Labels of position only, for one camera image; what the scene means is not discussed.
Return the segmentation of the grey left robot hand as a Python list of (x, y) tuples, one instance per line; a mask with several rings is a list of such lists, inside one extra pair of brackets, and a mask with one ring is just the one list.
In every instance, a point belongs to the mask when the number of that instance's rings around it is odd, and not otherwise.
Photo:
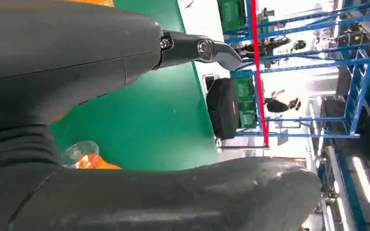
[(73, 169), (48, 124), (142, 74), (241, 64), (229, 45), (151, 17), (65, 0), (0, 0), (0, 231), (290, 231), (320, 200), (313, 172), (246, 157), (180, 171)]

